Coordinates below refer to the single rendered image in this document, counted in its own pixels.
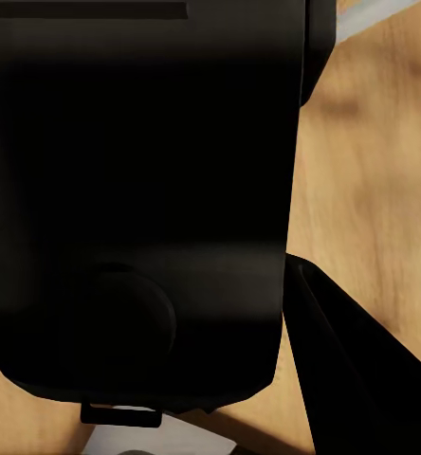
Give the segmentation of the digital camera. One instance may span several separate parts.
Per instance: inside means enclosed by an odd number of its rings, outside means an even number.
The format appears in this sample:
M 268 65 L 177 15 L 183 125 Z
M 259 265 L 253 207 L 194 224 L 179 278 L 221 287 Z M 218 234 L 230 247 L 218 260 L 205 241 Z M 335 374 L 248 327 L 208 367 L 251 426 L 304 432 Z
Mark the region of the digital camera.
M 159 428 L 273 383 L 337 0 L 0 0 L 0 372 Z M 155 409 L 93 408 L 91 404 Z

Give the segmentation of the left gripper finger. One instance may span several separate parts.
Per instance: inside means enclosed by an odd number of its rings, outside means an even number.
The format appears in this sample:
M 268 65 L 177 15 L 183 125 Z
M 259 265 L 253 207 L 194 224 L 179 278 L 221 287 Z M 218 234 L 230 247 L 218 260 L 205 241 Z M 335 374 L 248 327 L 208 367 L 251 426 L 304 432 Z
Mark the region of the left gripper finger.
M 421 361 L 290 253 L 283 313 L 316 455 L 421 455 Z

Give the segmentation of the camera tripod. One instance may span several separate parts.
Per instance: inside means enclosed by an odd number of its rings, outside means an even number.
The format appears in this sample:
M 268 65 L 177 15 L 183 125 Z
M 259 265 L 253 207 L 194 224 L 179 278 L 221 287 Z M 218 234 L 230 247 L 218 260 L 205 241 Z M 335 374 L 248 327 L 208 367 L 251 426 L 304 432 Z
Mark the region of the camera tripod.
M 362 0 L 338 15 L 336 45 L 421 0 Z

